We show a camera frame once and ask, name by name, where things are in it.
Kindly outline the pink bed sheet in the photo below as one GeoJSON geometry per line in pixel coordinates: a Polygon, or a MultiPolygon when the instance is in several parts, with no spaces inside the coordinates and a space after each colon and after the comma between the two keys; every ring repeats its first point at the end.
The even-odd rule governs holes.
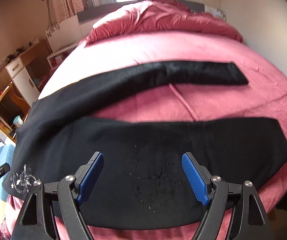
{"type": "MultiPolygon", "coordinates": [[[[239,41],[218,35],[158,31],[83,43],[54,72],[40,97],[99,73],[168,60],[234,62],[249,83],[239,87],[167,85],[100,108],[93,115],[129,122],[266,116],[280,122],[287,138],[287,77],[239,41]]],[[[286,192],[287,163],[260,189],[266,210],[271,211],[286,192]]]]}

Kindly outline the white wooden cabinet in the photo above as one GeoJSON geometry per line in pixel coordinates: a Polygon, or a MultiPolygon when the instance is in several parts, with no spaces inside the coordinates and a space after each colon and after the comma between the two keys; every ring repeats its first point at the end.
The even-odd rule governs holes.
{"type": "Polygon", "coordinates": [[[38,99],[40,93],[20,57],[13,60],[6,67],[6,70],[22,97],[31,107],[32,103],[38,99]]]}

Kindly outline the black pants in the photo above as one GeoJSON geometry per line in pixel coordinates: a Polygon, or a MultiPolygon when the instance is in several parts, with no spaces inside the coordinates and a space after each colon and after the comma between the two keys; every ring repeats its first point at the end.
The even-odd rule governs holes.
{"type": "Polygon", "coordinates": [[[194,122],[141,122],[96,118],[93,113],[144,90],[168,84],[247,85],[232,63],[151,62],[98,74],[36,101],[17,132],[14,161],[3,181],[14,186],[27,168],[52,183],[73,174],[99,151],[104,167],[81,209],[88,225],[164,229],[199,222],[196,200],[182,169],[191,152],[211,174],[229,183],[262,187],[287,162],[287,140],[275,119],[230,118],[194,122]]]}

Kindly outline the teal plastic container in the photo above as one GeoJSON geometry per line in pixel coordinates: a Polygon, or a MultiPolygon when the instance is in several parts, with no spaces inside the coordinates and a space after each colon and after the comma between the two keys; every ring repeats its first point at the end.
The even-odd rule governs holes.
{"type": "Polygon", "coordinates": [[[16,128],[19,128],[23,123],[24,123],[24,122],[23,122],[22,118],[21,118],[19,115],[17,115],[17,116],[14,118],[14,120],[13,120],[13,125],[14,125],[16,128]]]}

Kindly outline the dark headboard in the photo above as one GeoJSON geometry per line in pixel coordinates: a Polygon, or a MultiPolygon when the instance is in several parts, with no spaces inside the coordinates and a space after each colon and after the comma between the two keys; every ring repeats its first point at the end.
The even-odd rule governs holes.
{"type": "Polygon", "coordinates": [[[186,0],[136,0],[126,1],[120,3],[109,3],[99,5],[97,7],[91,7],[77,13],[79,23],[87,22],[99,16],[105,16],[121,8],[121,11],[138,11],[139,14],[144,13],[146,10],[156,11],[154,7],[171,7],[178,10],[186,10],[191,12],[205,12],[205,5],[203,3],[197,3],[186,0]]]}

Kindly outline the low white shelf unit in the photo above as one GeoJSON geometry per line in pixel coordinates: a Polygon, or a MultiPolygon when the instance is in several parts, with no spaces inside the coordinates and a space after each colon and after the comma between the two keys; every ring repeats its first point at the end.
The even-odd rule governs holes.
{"type": "Polygon", "coordinates": [[[61,65],[61,63],[70,55],[70,53],[78,46],[78,42],[68,44],[60,48],[58,51],[51,53],[47,57],[48,64],[51,69],[61,65]]]}

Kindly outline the wooden shelf desk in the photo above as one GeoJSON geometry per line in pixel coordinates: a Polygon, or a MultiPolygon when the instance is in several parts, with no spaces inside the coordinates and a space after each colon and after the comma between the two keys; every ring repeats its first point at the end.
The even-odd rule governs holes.
{"type": "Polygon", "coordinates": [[[13,121],[17,115],[25,121],[30,106],[25,99],[16,94],[14,87],[15,85],[10,82],[0,92],[0,129],[9,139],[16,142],[16,126],[13,121]]]}

